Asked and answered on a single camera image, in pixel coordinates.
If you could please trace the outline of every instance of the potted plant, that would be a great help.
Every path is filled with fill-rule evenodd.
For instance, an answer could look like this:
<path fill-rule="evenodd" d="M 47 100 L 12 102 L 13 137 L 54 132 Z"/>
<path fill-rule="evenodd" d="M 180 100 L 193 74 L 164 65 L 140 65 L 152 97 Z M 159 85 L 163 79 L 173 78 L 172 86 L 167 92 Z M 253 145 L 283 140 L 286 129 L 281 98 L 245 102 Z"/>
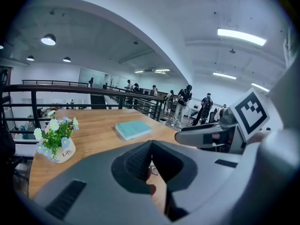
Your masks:
<path fill-rule="evenodd" d="M 51 115 L 48 132 L 40 128 L 34 130 L 34 136 L 39 141 L 36 145 L 38 153 L 43 154 L 49 160 L 56 163 L 64 163 L 75 153 L 75 145 L 71 139 L 74 130 L 78 130 L 78 121 L 64 117 L 63 120 L 57 120 Z"/>

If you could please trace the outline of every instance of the staircase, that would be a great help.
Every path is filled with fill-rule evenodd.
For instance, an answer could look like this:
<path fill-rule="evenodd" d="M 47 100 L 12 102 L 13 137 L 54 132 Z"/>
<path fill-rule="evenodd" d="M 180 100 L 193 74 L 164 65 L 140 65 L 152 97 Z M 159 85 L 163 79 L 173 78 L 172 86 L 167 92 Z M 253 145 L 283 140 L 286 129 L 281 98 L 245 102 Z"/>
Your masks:
<path fill-rule="evenodd" d="M 90 96 L 90 103 L 91 104 L 99 104 L 99 105 L 105 105 L 105 99 L 102 95 L 91 95 Z M 92 109 L 106 109 L 106 107 L 92 107 Z"/>

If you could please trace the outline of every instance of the wooden table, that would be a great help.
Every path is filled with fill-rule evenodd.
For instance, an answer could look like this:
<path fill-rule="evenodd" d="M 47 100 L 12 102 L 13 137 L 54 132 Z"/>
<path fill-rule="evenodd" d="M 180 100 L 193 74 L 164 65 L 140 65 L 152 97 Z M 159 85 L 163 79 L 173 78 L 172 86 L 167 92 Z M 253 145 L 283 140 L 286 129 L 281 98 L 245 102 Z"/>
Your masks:
<path fill-rule="evenodd" d="M 174 135 L 175 130 L 160 124 L 159 122 L 145 116 L 134 109 L 124 110 L 58 110 L 57 119 L 63 117 L 76 117 L 79 123 L 79 130 L 74 131 L 72 140 L 76 146 L 75 154 L 65 163 L 57 164 L 49 161 L 45 156 L 35 153 L 29 180 L 29 197 L 33 196 L 48 181 L 68 169 L 81 159 L 95 153 L 119 148 L 133 143 L 145 142 L 147 140 L 163 140 L 178 144 Z M 125 142 L 114 131 L 115 123 L 140 120 L 150 127 L 152 132 Z M 160 176 L 151 175 L 147 184 L 154 184 L 156 192 L 152 196 L 153 202 L 163 212 L 165 207 L 166 185 Z"/>

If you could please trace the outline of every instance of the pendant light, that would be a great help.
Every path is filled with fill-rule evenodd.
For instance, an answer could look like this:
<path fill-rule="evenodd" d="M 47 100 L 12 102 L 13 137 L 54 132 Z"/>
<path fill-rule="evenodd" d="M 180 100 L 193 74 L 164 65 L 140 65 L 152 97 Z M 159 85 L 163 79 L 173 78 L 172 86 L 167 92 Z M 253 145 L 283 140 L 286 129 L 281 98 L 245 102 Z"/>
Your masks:
<path fill-rule="evenodd" d="M 64 61 L 64 62 L 71 62 L 71 59 L 70 59 L 69 57 L 65 57 L 65 58 L 63 59 L 63 61 Z"/>
<path fill-rule="evenodd" d="M 30 55 L 30 56 L 28 56 L 27 60 L 28 61 L 34 61 L 34 58 L 33 58 L 33 56 Z"/>
<path fill-rule="evenodd" d="M 50 45 L 53 46 L 56 44 L 56 38 L 53 34 L 49 33 L 46 34 L 42 39 L 41 39 L 42 43 L 46 44 L 46 45 Z"/>

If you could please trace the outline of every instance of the teal book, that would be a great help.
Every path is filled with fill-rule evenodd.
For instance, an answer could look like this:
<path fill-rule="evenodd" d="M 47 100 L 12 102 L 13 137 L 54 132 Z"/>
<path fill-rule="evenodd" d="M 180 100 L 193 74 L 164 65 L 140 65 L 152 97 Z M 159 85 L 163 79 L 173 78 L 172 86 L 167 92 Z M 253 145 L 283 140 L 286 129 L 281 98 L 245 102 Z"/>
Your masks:
<path fill-rule="evenodd" d="M 127 142 L 151 132 L 152 128 L 141 121 L 115 124 L 116 132 Z"/>

